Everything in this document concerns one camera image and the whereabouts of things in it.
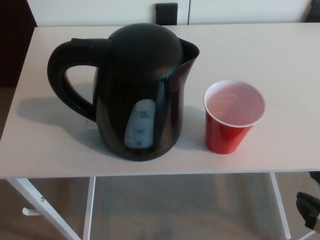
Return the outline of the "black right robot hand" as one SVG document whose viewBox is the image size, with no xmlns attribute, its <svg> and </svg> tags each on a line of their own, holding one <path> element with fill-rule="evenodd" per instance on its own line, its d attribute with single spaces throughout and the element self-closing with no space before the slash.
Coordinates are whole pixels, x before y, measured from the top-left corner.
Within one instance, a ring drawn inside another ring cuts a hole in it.
<svg viewBox="0 0 320 240">
<path fill-rule="evenodd" d="M 320 199 L 305 192 L 296 194 L 296 207 L 305 221 L 305 226 L 320 232 Z"/>
</svg>

